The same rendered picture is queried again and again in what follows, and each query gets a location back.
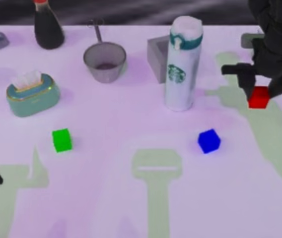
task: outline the teal tissue box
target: teal tissue box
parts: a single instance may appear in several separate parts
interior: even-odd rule
[[[60,91],[51,76],[41,75],[41,84],[19,91],[13,84],[6,90],[6,99],[14,115],[27,117],[54,105],[60,99]]]

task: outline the green cube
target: green cube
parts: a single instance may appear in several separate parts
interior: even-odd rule
[[[52,136],[56,152],[72,149],[71,134],[67,128],[53,131]]]

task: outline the red cube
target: red cube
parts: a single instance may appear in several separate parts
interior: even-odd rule
[[[268,87],[256,86],[248,101],[249,108],[265,109],[270,100]]]

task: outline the white tumbler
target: white tumbler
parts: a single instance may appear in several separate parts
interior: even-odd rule
[[[173,21],[165,82],[165,105],[172,111],[186,111],[193,105],[202,39],[201,20],[180,16]]]

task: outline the tabletop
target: tabletop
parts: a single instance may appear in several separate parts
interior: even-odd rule
[[[220,73],[251,61],[240,36],[257,26],[204,27],[195,102],[183,113],[164,106],[146,60],[147,40],[168,26],[101,26],[104,41],[127,51],[112,84],[83,63],[93,28],[64,30],[64,45],[47,51],[32,26],[0,26],[10,40],[0,50],[0,238],[282,238],[282,96],[250,110],[236,76]],[[5,91],[34,69],[52,76],[61,99],[18,118]],[[73,149],[57,153],[52,131],[62,128]],[[204,154],[197,138],[211,128],[221,146]],[[169,159],[181,163],[168,180],[136,168]]]

